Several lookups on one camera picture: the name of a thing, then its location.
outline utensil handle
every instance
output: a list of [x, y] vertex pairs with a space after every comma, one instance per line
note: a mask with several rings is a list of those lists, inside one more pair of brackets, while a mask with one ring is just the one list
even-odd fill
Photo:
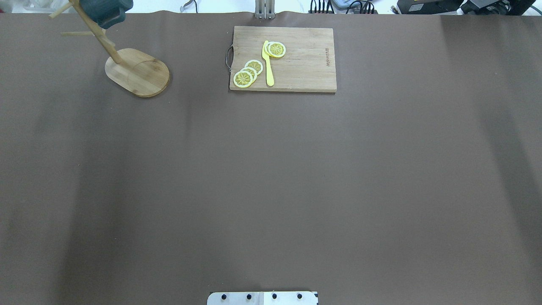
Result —
[[273, 71], [271, 70], [271, 61], [266, 60], [266, 81], [269, 87], [275, 85], [275, 79], [273, 78]]

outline white floor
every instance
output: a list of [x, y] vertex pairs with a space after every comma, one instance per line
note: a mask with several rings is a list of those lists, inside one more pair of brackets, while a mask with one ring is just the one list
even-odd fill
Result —
[[[32, 4], [43, 3], [46, 8], [38, 8]], [[147, 13], [161, 10], [172, 12], [180, 12], [188, 0], [134, 0], [134, 7], [128, 11], [132, 13]], [[200, 13], [222, 13], [222, 12], [239, 12], [239, 11], [255, 11], [255, 0], [196, 0], [198, 4], [198, 12]], [[55, 7], [60, 7], [68, 0], [0, 0], [0, 8], [12, 9], [12, 12], [51, 12]], [[397, 6], [397, 0], [373, 0], [376, 10], [379, 14], [393, 14], [391, 6]], [[310, 9], [310, 0], [275, 0], [275, 11], [294, 11], [308, 12]], [[542, 0], [535, 2], [537, 8], [542, 9]], [[344, 14], [344, 10], [335, 10], [339, 14]], [[186, 7], [183, 13], [195, 13], [196, 7], [190, 4]], [[533, 9], [528, 9], [524, 15], [540, 16]]]

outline lemon slice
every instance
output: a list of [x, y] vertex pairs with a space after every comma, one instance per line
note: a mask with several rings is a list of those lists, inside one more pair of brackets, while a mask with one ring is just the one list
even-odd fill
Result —
[[266, 45], [266, 52], [269, 56], [280, 58], [286, 54], [286, 46], [281, 42], [269, 41]]
[[234, 84], [239, 88], [246, 88], [252, 85], [254, 78], [248, 71], [241, 70], [234, 75]]
[[263, 64], [259, 60], [255, 60], [255, 59], [249, 60], [244, 66], [253, 68], [254, 70], [256, 70], [258, 75], [260, 75], [263, 71]]
[[254, 69], [252, 67], [242, 68], [241, 71], [248, 71], [250, 73], [250, 75], [252, 75], [252, 82], [254, 82], [256, 80], [256, 78], [258, 77], [258, 71], [256, 71], [256, 69]]

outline wooden base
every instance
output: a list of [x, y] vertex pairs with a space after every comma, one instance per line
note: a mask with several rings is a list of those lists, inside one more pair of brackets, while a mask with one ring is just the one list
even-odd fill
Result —
[[170, 73], [163, 62], [136, 49], [118, 53], [122, 63], [115, 63], [110, 57], [105, 73], [121, 87], [143, 98], [153, 97], [167, 87]]

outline table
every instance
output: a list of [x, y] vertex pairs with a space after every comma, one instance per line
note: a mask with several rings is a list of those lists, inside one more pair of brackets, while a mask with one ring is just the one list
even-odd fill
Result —
[[[334, 28], [337, 93], [229, 91], [235, 25]], [[151, 99], [76, 15], [0, 28], [2, 305], [542, 302], [542, 19], [133, 14]]]

